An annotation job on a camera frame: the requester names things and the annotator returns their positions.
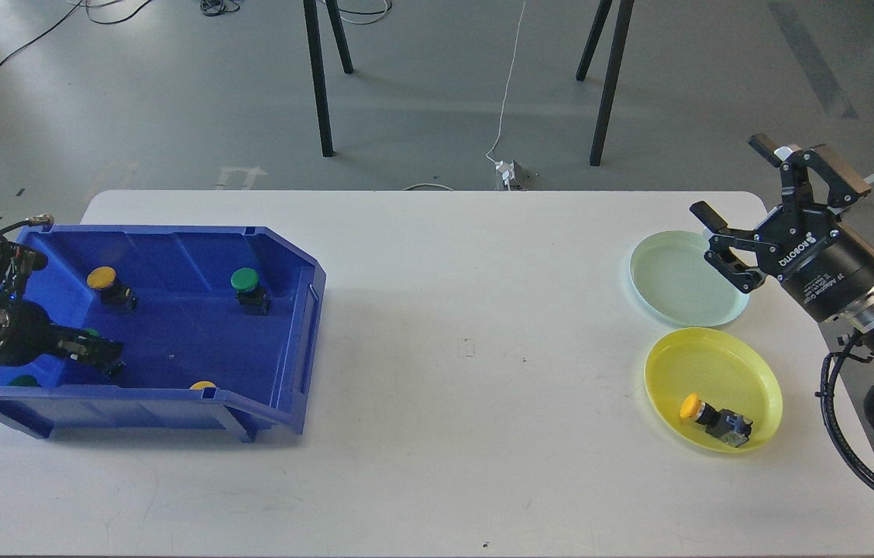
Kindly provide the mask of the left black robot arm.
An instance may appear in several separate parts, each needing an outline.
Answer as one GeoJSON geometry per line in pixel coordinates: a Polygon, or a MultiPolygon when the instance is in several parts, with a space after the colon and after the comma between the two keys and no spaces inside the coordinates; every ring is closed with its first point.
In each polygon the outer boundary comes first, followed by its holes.
{"type": "Polygon", "coordinates": [[[50,259],[36,248],[13,243],[6,234],[23,227],[50,229],[53,224],[52,215],[41,213],[0,229],[0,365],[23,367],[49,354],[114,377],[124,367],[121,342],[56,324],[44,307],[25,297],[30,276],[50,259]]]}

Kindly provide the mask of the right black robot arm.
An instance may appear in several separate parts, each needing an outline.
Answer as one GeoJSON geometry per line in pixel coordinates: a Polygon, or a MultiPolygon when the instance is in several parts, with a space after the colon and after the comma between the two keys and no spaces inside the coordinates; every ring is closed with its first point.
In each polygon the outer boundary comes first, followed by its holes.
{"type": "MultiPolygon", "coordinates": [[[[801,148],[764,134],[749,146],[779,174],[780,201],[752,229],[732,227],[705,201],[690,212],[707,236],[705,261],[739,292],[773,278],[815,322],[843,322],[848,335],[821,364],[816,399],[824,431],[845,465],[874,491],[874,470],[856,455],[838,424],[836,388],[848,361],[874,361],[874,248],[845,212],[870,193],[870,183],[824,144],[801,148]]],[[[874,384],[861,403],[874,433],[874,384]]]]}

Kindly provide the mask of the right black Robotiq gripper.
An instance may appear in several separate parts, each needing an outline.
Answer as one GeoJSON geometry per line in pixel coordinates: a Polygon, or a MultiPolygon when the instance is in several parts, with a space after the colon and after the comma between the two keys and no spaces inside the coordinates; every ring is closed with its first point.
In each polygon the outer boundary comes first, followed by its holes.
{"type": "Polygon", "coordinates": [[[814,321],[826,321],[874,287],[874,249],[838,216],[872,187],[828,145],[802,149],[763,133],[750,136],[748,145],[779,170],[781,206],[750,232],[728,226],[705,201],[690,205],[711,234],[705,260],[744,294],[763,286],[767,275],[777,277],[814,321]],[[823,204],[814,198],[812,174],[827,187],[823,204]],[[752,252],[758,266],[734,250],[752,252]]]}

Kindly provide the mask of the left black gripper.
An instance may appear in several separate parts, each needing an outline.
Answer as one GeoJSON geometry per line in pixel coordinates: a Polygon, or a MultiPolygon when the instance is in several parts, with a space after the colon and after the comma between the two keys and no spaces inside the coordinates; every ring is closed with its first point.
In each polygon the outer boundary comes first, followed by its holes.
{"type": "MultiPolygon", "coordinates": [[[[0,365],[21,367],[50,352],[55,345],[50,315],[34,301],[18,301],[0,308],[0,365]]],[[[124,343],[98,335],[90,329],[58,326],[57,347],[76,363],[94,368],[107,378],[117,377],[126,366],[124,343]]]]}

